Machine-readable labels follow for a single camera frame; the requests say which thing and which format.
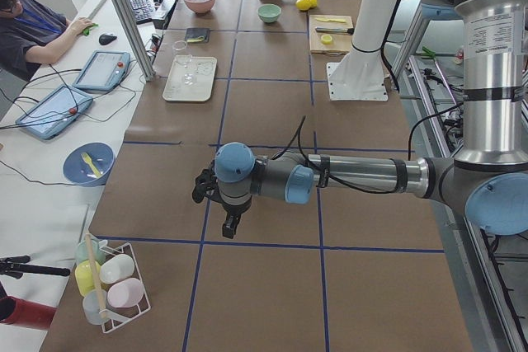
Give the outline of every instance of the dark blue shirt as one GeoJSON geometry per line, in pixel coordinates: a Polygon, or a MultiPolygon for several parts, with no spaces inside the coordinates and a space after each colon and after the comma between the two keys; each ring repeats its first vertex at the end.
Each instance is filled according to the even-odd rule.
{"type": "Polygon", "coordinates": [[[29,81],[40,64],[26,62],[26,51],[34,45],[44,46],[57,39],[66,30],[66,17],[36,0],[20,1],[24,12],[17,18],[30,23],[14,18],[0,18],[0,66],[29,81]]]}

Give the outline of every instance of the blue joint cap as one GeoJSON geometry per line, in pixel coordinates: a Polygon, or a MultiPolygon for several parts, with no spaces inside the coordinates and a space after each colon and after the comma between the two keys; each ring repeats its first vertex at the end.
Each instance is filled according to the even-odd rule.
{"type": "Polygon", "coordinates": [[[486,181],[468,198],[466,218],[495,235],[528,230],[528,175],[507,173],[486,181]]]}
{"type": "Polygon", "coordinates": [[[461,20],[462,17],[457,14],[453,7],[434,6],[432,4],[422,3],[422,15],[426,20],[432,21],[451,21],[461,20]]]}
{"type": "Polygon", "coordinates": [[[289,204],[306,204],[313,184],[314,171],[302,165],[295,166],[286,182],[285,201],[289,204]]]}
{"type": "Polygon", "coordinates": [[[243,143],[222,146],[214,156],[214,173],[224,183],[236,183],[248,177],[255,166],[255,156],[243,143]]]}

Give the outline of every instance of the cutting board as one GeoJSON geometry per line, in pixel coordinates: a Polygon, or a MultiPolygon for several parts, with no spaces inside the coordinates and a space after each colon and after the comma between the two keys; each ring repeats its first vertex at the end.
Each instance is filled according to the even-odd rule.
{"type": "Polygon", "coordinates": [[[315,28],[320,26],[322,28],[353,28],[351,16],[330,16],[330,15],[310,15],[309,16],[309,38],[310,38],[310,53],[341,53],[345,54],[350,51],[352,36],[351,35],[335,35],[332,34],[333,42],[330,45],[321,43],[321,36],[324,33],[318,33],[315,28]],[[315,18],[342,18],[346,22],[323,22],[317,21],[315,18]]]}

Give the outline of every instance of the wooden handle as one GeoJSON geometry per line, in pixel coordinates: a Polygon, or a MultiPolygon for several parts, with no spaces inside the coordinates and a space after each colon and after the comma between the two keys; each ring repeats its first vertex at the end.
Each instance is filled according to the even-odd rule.
{"type": "Polygon", "coordinates": [[[105,296],[102,293],[101,280],[97,273],[96,259],[93,254],[92,236],[89,232],[84,236],[84,243],[88,252],[88,260],[90,261],[90,271],[92,272],[93,285],[96,288],[97,302],[99,303],[99,314],[103,319],[107,318],[105,296]]]}

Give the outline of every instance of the clear glass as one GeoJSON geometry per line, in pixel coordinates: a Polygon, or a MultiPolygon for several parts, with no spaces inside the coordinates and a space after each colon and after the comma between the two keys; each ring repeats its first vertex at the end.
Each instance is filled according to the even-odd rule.
{"type": "Polygon", "coordinates": [[[186,86],[190,86],[196,82],[196,76],[190,72],[189,64],[192,61],[192,55],[187,48],[187,42],[184,40],[175,41],[172,45],[172,53],[176,62],[185,68],[185,73],[181,78],[181,82],[186,86]]]}

